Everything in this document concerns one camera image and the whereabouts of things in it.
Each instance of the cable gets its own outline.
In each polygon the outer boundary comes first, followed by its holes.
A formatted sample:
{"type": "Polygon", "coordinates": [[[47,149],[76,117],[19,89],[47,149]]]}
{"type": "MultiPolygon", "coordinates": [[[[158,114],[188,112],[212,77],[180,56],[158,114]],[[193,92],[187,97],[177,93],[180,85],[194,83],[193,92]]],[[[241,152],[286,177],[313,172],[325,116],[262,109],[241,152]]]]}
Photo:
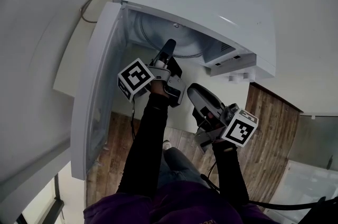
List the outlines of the cable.
{"type": "Polygon", "coordinates": [[[209,171],[208,171],[208,173],[207,173],[207,176],[208,176],[208,179],[209,179],[209,177],[210,177],[210,175],[211,175],[211,172],[213,171],[213,168],[216,166],[216,161],[215,161],[215,163],[213,163],[213,165],[211,166],[211,168],[209,169],[209,171]]]}
{"type": "MultiPolygon", "coordinates": [[[[211,173],[214,165],[210,168],[208,173],[211,173]]],[[[201,178],[213,189],[220,191],[220,188],[213,184],[210,180],[209,177],[205,176],[204,174],[201,174],[201,178]]],[[[312,203],[304,203],[304,204],[292,204],[292,205],[286,205],[286,204],[272,204],[272,203],[266,203],[266,202],[259,202],[259,201],[251,201],[249,200],[249,203],[262,206],[268,209],[274,209],[274,210],[280,210],[280,211],[296,211],[296,210],[303,210],[303,209],[310,209],[313,206],[317,204],[317,202],[312,202],[312,203]]],[[[329,205],[329,204],[335,204],[338,203],[338,197],[334,199],[330,199],[327,201],[324,201],[324,205],[329,205]]]]}
{"type": "Polygon", "coordinates": [[[85,4],[80,8],[80,13],[81,13],[81,18],[82,18],[84,21],[86,21],[86,22],[88,22],[88,23],[93,23],[93,24],[95,24],[95,23],[97,23],[97,21],[90,21],[90,20],[86,19],[86,18],[83,16],[84,13],[85,13],[85,11],[87,10],[89,4],[91,3],[91,1],[92,1],[92,0],[87,0],[87,1],[85,2],[85,4]]]}
{"type": "Polygon", "coordinates": [[[134,115],[135,115],[135,100],[133,99],[132,117],[130,119],[130,126],[132,127],[132,137],[133,137],[133,140],[135,139],[134,115]]]}

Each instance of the white wall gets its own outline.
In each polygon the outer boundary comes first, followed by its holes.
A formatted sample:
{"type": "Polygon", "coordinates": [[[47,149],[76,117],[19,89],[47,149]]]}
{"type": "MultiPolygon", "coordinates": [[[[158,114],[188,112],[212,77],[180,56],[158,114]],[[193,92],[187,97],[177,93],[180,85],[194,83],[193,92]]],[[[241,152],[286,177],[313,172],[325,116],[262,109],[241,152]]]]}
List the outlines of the white wall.
{"type": "Polygon", "coordinates": [[[338,0],[270,0],[276,78],[259,83],[304,112],[338,111],[338,0]]]}
{"type": "MultiPolygon", "coordinates": [[[[69,139],[73,101],[52,85],[85,1],[0,0],[0,202],[12,198],[5,185],[23,183],[12,178],[69,139]]],[[[46,183],[35,184],[37,194],[46,183]]]]}
{"type": "Polygon", "coordinates": [[[59,172],[60,198],[64,202],[62,211],[65,224],[83,223],[86,205],[85,183],[72,177],[70,162],[59,172]]]}

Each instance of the black cable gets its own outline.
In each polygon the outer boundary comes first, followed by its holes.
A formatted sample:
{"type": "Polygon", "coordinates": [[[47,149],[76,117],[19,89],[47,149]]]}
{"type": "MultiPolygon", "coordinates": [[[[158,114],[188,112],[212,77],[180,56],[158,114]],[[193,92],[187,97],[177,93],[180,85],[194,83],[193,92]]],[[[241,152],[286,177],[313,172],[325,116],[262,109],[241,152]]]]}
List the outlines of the black cable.
{"type": "Polygon", "coordinates": [[[213,165],[211,166],[211,168],[209,169],[209,171],[208,171],[208,173],[207,173],[207,175],[208,175],[208,179],[209,179],[209,177],[210,177],[210,175],[211,175],[211,172],[212,172],[212,170],[213,170],[213,168],[216,166],[216,161],[215,161],[215,163],[213,163],[213,165]]]}
{"type": "Polygon", "coordinates": [[[132,137],[133,137],[133,140],[135,139],[134,115],[135,115],[135,100],[133,99],[132,118],[130,119],[130,126],[132,127],[132,137]]]}
{"type": "Polygon", "coordinates": [[[91,3],[91,1],[92,1],[92,0],[87,0],[87,1],[85,2],[85,4],[80,8],[80,13],[81,13],[81,18],[82,18],[84,21],[86,21],[86,22],[88,22],[88,23],[93,23],[93,24],[95,24],[95,23],[97,23],[97,21],[90,21],[90,20],[86,19],[86,18],[83,16],[84,13],[85,13],[85,11],[87,10],[89,4],[91,3]]]}
{"type": "Polygon", "coordinates": [[[23,214],[20,214],[16,220],[17,224],[28,224],[23,214]]]}
{"type": "MultiPolygon", "coordinates": [[[[201,174],[201,178],[205,182],[207,182],[207,184],[211,188],[217,191],[220,191],[220,188],[217,187],[214,183],[212,183],[207,176],[205,176],[204,174],[201,174]]],[[[296,210],[310,209],[317,204],[317,202],[312,202],[312,203],[304,203],[304,204],[286,205],[286,204],[272,204],[272,203],[251,201],[251,200],[249,200],[249,202],[257,206],[262,206],[268,209],[279,210],[279,211],[296,211],[296,210]]],[[[338,197],[323,202],[324,205],[329,205],[329,204],[334,204],[334,203],[338,203],[338,197]]]]}
{"type": "Polygon", "coordinates": [[[58,173],[54,176],[54,189],[55,189],[55,198],[61,200],[58,173]]]}

